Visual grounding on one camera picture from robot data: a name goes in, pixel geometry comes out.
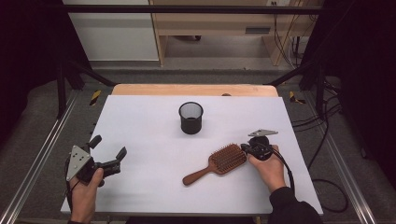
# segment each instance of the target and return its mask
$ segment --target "human hand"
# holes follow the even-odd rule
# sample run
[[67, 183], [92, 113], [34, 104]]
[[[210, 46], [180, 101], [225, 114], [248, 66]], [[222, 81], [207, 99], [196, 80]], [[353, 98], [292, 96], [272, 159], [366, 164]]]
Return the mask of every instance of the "human hand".
[[[277, 145], [272, 145], [272, 148], [279, 151]], [[271, 193], [276, 189], [286, 187], [283, 172], [284, 165], [276, 155], [271, 155], [271, 157], [266, 161], [259, 161], [254, 156], [247, 154], [247, 159], [259, 171], [262, 180], [265, 185], [267, 185]]]
[[70, 217], [71, 221], [90, 223], [93, 214], [95, 213], [95, 201], [96, 192], [100, 182], [103, 179], [104, 170], [99, 168], [93, 174], [91, 182], [85, 186], [84, 184], [78, 182], [76, 176], [74, 176], [69, 184], [70, 188], [73, 188], [73, 211]]

